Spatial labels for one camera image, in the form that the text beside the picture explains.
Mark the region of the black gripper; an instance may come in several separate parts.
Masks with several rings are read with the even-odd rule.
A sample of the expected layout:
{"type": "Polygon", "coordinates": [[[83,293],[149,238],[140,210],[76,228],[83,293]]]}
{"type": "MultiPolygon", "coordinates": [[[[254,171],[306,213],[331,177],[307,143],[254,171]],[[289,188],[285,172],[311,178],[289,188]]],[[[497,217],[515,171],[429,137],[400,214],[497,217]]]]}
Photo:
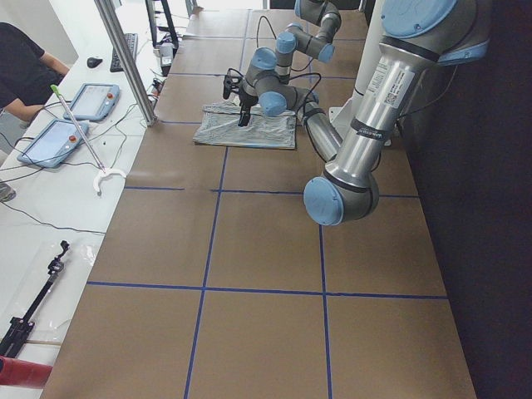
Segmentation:
{"type": "Polygon", "coordinates": [[[246,91],[239,93],[240,113],[238,126],[247,126],[251,118],[251,108],[257,104],[257,96],[250,95],[246,91]]]}

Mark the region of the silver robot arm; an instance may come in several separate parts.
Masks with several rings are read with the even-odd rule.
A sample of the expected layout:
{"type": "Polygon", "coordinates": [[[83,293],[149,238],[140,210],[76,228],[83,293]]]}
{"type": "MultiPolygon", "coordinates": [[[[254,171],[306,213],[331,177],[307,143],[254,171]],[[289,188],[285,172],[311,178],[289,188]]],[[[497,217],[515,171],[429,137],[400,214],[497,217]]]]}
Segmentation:
{"type": "Polygon", "coordinates": [[[369,215],[379,192],[372,168],[390,138],[421,74],[432,67],[457,65],[482,58],[490,41],[489,1],[384,1],[375,6],[372,26],[381,34],[367,42],[377,62],[362,96],[354,96],[344,113],[351,120],[339,133],[309,89],[288,82],[293,54],[321,62],[333,56],[333,38],[342,19],[333,2],[298,1],[298,18],[318,28],[305,32],[293,23],[278,36],[276,47],[254,52],[243,76],[228,75],[224,94],[240,101],[239,124],[249,123],[251,109],[266,116],[293,111],[324,160],[323,173],[303,191],[309,216],[321,225],[337,225],[369,215]]]}
{"type": "Polygon", "coordinates": [[[333,38],[342,25],[337,6],[329,1],[300,1],[294,4],[294,12],[300,19],[317,27],[318,33],[305,32],[298,23],[291,23],[277,36],[275,71],[287,82],[293,70],[293,54],[301,52],[312,59],[328,63],[333,57],[333,38]]]}

